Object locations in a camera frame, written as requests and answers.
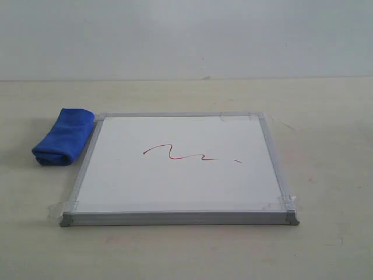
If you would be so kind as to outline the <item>blue cloth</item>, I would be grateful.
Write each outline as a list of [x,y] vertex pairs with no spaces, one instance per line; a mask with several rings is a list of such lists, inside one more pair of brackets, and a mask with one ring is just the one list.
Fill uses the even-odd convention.
[[95,115],[82,108],[63,108],[49,133],[32,150],[42,166],[68,166],[80,155],[94,127]]

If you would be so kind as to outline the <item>clear tape back right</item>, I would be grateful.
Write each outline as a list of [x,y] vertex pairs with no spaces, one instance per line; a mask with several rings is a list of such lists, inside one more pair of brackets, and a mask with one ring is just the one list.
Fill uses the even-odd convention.
[[220,114],[220,120],[223,122],[228,121],[260,121],[264,119],[264,115],[261,112],[222,112]]

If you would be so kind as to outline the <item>clear tape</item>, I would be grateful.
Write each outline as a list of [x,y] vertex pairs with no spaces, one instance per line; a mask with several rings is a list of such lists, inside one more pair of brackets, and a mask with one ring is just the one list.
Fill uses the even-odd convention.
[[103,121],[107,117],[112,117],[112,114],[111,113],[100,113],[100,114],[95,115],[94,121],[95,122]]
[[269,212],[295,212],[297,198],[297,196],[293,195],[279,196],[274,201],[265,203],[262,210]]
[[61,219],[64,213],[74,212],[78,206],[77,201],[64,201],[57,202],[56,204],[49,205],[48,210],[48,219]]
[[260,121],[264,119],[264,115],[261,112],[222,112],[220,114],[220,120],[223,122],[228,121]]

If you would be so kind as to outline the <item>clear tape back left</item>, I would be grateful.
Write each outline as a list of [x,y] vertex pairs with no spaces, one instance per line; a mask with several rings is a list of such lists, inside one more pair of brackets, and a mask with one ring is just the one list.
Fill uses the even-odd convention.
[[95,115],[94,121],[95,122],[103,121],[107,117],[112,117],[112,114],[111,113],[100,113],[100,114]]

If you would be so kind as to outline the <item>clear tape front right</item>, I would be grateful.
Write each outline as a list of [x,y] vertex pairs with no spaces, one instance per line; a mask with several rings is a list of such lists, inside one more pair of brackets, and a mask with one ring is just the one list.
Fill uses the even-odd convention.
[[297,198],[297,196],[293,195],[279,196],[274,201],[265,203],[262,210],[269,212],[295,212]]

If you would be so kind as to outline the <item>clear tape front left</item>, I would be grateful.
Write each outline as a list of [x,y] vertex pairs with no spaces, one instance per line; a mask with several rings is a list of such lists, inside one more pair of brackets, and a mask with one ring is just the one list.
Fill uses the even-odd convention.
[[77,201],[64,201],[57,202],[56,204],[49,205],[48,210],[48,219],[61,219],[64,213],[74,212],[78,206]]

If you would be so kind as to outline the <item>white whiteboard with aluminium frame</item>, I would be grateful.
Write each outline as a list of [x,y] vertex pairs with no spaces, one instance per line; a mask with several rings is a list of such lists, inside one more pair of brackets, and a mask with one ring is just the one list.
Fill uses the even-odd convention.
[[97,121],[60,225],[291,225],[262,207],[290,195],[260,121],[125,113]]

